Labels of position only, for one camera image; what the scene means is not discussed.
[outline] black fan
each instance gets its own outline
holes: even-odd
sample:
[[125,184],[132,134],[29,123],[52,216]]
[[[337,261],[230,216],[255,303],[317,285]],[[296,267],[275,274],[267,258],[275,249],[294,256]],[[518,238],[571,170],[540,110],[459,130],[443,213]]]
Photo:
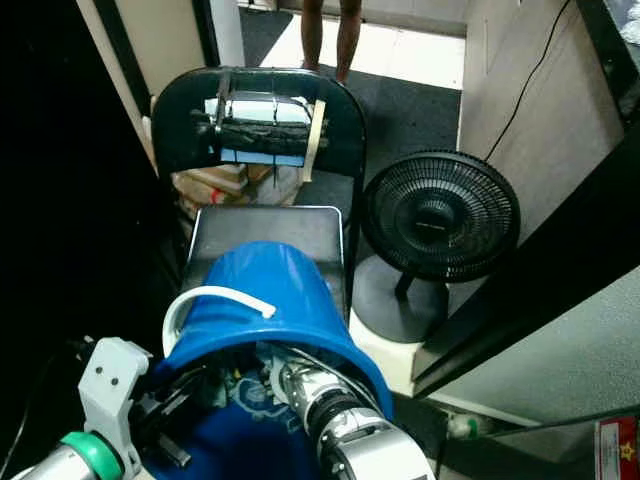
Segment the black fan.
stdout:
[[358,266],[353,306],[370,330],[396,342],[423,340],[447,316],[445,282],[486,275],[520,232],[507,180],[482,160],[448,151],[415,153],[376,175],[362,217],[379,256]]

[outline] person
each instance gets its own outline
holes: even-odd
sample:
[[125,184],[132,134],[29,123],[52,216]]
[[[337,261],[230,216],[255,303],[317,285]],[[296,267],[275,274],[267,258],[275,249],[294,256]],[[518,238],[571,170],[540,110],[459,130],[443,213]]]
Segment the person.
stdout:
[[[302,9],[303,68],[309,70],[318,70],[322,46],[322,2],[323,0],[304,0]],[[351,60],[356,53],[360,36],[361,9],[362,0],[340,0],[336,80],[342,84],[347,80]]]

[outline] fan grille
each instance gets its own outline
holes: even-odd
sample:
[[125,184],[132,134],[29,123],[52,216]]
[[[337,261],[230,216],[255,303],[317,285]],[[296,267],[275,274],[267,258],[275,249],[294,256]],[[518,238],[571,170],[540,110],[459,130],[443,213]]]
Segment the fan grille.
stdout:
[[380,172],[364,194],[363,232],[376,253],[418,278],[487,274],[518,240],[520,212],[493,167],[457,152],[421,152]]

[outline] chair backrest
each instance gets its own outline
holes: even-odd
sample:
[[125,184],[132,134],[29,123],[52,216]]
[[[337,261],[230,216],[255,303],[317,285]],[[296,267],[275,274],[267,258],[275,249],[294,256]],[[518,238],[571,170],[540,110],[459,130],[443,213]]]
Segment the chair backrest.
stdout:
[[358,178],[364,174],[366,134],[362,111],[353,96],[337,82],[295,69],[205,68],[171,82],[157,99],[152,117],[153,145],[161,177],[172,172],[212,166],[198,144],[193,110],[204,110],[215,98],[221,79],[230,74],[232,90],[273,92],[325,100],[329,144],[319,151],[314,168]]

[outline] fan stand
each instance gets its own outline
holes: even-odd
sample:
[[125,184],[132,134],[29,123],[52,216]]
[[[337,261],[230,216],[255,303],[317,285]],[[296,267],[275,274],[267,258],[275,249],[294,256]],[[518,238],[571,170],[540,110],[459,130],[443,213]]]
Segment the fan stand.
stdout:
[[358,265],[353,308],[369,330],[400,343],[421,342],[447,317],[449,290],[414,279],[377,255]]

